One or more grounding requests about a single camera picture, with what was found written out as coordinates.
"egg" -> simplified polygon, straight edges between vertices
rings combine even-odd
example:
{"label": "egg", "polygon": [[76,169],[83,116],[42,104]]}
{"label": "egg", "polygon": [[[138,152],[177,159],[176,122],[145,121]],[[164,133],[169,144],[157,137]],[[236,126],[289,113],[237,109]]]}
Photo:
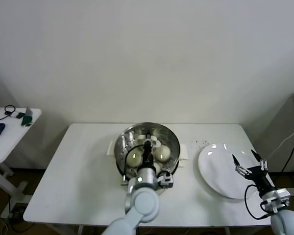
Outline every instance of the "egg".
{"label": "egg", "polygon": [[153,163],[153,166],[156,168],[156,174],[158,174],[161,170],[161,166],[156,162]]}
{"label": "egg", "polygon": [[138,167],[142,162],[142,151],[139,148],[134,148],[130,151],[126,158],[126,164],[129,167]]}
{"label": "egg", "polygon": [[155,150],[155,157],[161,163],[165,163],[170,159],[171,150],[169,147],[162,145]]}

